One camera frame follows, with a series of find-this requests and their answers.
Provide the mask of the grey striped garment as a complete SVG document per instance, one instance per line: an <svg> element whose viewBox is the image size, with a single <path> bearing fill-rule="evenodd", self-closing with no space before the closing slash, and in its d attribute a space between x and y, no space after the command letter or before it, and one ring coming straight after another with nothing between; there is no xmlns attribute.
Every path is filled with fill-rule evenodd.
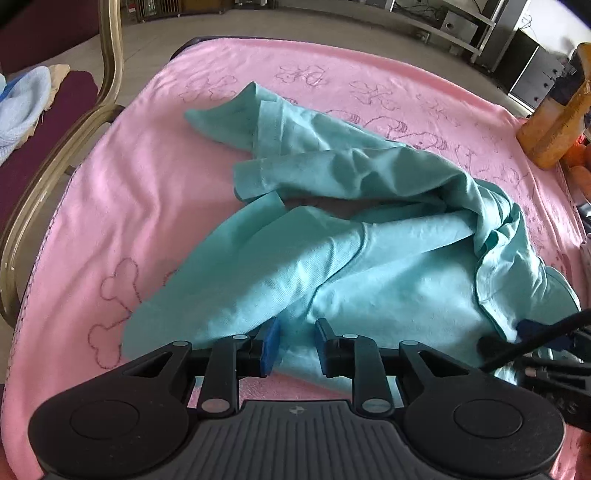
<svg viewBox="0 0 591 480"><path fill-rule="evenodd" d="M1 94L1 163L4 163L25 133L39 119L51 91L48 67L38 66L16 81Z"/></svg>

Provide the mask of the orange plush toy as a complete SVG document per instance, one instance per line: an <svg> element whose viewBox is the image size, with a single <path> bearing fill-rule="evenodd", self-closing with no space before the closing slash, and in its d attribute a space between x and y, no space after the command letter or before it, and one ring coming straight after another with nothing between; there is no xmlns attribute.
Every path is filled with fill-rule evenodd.
<svg viewBox="0 0 591 480"><path fill-rule="evenodd" d="M560 163L585 130L590 113L590 44L581 43L562 75L516 138L526 156L540 169Z"/></svg>

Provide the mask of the teal t-shirt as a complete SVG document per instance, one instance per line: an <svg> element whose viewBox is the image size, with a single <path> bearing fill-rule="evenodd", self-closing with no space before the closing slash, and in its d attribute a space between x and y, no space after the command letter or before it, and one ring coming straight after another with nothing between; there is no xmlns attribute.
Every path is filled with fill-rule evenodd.
<svg viewBox="0 0 591 480"><path fill-rule="evenodd" d="M126 358L176 340L208 347L280 321L280 373L324 382L315 321L383 347L416 340L469 365L478 340L513 342L578 297L536 254L500 187L428 151L291 104L257 84L189 125L249 152L233 168L242 209L127 320Z"/></svg>

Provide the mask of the pink embroidered blanket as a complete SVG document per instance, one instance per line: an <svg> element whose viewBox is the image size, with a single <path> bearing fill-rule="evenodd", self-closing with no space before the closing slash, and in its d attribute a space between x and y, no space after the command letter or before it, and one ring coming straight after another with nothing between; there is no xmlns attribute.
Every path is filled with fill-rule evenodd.
<svg viewBox="0 0 591 480"><path fill-rule="evenodd" d="M208 40L167 63L74 173L28 281L2 404L4 474L38 479L27 426L49 397L123 362L126 320L239 208L243 159L184 120L258 83L291 103L442 155L500 186L536 252L589 297L581 220L560 170L523 153L505 108L410 64L324 45Z"/></svg>

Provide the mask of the maroon gold-framed banquet chair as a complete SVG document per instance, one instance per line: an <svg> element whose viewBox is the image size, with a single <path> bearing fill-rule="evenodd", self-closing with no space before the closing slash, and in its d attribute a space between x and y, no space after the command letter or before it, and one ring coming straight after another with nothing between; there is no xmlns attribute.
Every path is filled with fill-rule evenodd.
<svg viewBox="0 0 591 480"><path fill-rule="evenodd" d="M81 150L101 125L113 122L123 111L117 103L123 79L120 3L100 1L98 12L103 78L95 104L71 124L43 157L1 234L1 317L11 328L16 325L21 310L15 267L28 228L61 176L73 172L69 164L71 157Z"/></svg>

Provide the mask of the white tv console shelf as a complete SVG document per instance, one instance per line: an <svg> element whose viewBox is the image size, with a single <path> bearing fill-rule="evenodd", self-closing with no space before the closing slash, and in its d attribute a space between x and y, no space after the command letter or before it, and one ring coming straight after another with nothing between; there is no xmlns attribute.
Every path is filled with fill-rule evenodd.
<svg viewBox="0 0 591 480"><path fill-rule="evenodd" d="M519 24L525 6L524 1L388 1L386 10L400 15L424 42L448 42L510 98L534 110L565 62L525 32L529 23Z"/></svg>

